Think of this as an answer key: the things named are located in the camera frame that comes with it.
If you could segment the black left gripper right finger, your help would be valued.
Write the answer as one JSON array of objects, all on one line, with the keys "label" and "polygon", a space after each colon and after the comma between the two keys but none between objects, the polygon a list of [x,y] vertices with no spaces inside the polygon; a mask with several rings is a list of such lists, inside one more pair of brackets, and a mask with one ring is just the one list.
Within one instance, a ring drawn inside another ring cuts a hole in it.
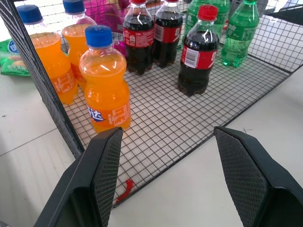
[{"label": "black left gripper right finger", "polygon": [[244,227],[303,227],[303,188],[255,138],[214,128],[225,182]]}]

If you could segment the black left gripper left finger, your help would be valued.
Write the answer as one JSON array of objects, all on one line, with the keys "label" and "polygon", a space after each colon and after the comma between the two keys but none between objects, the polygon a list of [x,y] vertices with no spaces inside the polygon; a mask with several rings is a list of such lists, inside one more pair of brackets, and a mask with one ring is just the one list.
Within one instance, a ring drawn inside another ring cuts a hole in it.
[{"label": "black left gripper left finger", "polygon": [[93,137],[64,171],[34,227],[107,227],[116,189],[123,130]]}]

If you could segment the red clip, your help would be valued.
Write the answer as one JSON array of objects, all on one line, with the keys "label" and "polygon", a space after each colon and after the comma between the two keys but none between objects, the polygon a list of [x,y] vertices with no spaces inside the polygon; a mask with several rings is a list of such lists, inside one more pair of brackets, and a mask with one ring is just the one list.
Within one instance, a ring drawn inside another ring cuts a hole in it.
[{"label": "red clip", "polygon": [[125,181],[125,183],[126,183],[126,189],[120,196],[118,196],[118,198],[116,200],[116,204],[118,204],[121,201],[123,201],[124,199],[126,199],[132,191],[132,188],[134,186],[133,180],[132,179],[127,179]]}]

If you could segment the orange soda bottle blue cap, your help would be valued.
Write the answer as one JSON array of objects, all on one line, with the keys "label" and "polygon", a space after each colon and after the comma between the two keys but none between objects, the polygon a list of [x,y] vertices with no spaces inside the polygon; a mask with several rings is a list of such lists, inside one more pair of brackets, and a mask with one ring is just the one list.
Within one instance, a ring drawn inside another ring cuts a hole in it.
[{"label": "orange soda bottle blue cap", "polygon": [[113,47],[108,26],[87,27],[85,38],[88,50],[80,58],[79,69],[87,81],[84,95],[92,126],[97,133],[114,127],[127,129],[131,108],[124,80],[126,59]]},{"label": "orange soda bottle blue cap", "polygon": [[17,11],[60,101],[72,104],[78,85],[70,60],[61,49],[61,35],[44,24],[38,6],[21,5]]},{"label": "orange soda bottle blue cap", "polygon": [[85,90],[86,79],[79,68],[81,56],[88,50],[85,29],[96,22],[86,15],[83,0],[62,0],[67,19],[62,29],[62,35],[68,42],[68,58],[77,84]]}]

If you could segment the cola bottle red cap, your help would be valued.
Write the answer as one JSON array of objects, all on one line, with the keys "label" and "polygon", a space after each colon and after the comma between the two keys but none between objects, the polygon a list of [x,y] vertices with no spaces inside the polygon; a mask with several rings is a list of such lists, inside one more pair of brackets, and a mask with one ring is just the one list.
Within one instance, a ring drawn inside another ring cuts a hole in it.
[{"label": "cola bottle red cap", "polygon": [[183,17],[178,8],[178,0],[164,0],[155,17],[155,33],[152,56],[159,67],[164,68],[174,63],[177,45],[183,24]]},{"label": "cola bottle red cap", "polygon": [[178,88],[188,97],[205,92],[218,46],[214,22],[198,19],[184,39],[178,74]]},{"label": "cola bottle red cap", "polygon": [[123,36],[128,70],[139,75],[153,64],[154,20],[146,7],[147,0],[129,0],[130,8],[123,22]]}]

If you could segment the green chips bag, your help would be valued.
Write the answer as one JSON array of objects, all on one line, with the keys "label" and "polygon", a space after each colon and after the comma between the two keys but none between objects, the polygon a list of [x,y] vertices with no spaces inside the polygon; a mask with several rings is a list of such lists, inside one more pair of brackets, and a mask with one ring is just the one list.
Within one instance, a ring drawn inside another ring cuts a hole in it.
[{"label": "green chips bag", "polygon": [[12,39],[0,42],[0,71],[7,76],[30,77],[30,73]]}]

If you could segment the green soda bottle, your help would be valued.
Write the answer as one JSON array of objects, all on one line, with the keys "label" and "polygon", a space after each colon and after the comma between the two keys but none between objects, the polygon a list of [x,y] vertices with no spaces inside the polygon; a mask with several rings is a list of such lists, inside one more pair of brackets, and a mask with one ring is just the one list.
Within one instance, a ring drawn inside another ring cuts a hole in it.
[{"label": "green soda bottle", "polygon": [[198,19],[213,21],[214,31],[220,41],[230,8],[230,0],[192,0],[187,9],[185,33],[181,45],[183,46],[186,35],[194,27]]},{"label": "green soda bottle", "polygon": [[224,46],[223,65],[239,67],[248,56],[248,48],[259,23],[257,0],[243,0],[229,19]]}]

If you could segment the magenta snack bag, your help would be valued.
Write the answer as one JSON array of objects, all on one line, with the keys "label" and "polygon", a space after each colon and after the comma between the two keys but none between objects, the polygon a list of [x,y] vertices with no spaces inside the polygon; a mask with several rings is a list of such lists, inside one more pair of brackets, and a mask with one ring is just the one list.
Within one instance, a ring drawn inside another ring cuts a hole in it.
[{"label": "magenta snack bag", "polygon": [[98,25],[111,28],[114,47],[126,56],[123,22],[129,10],[129,0],[84,0],[86,15]]}]

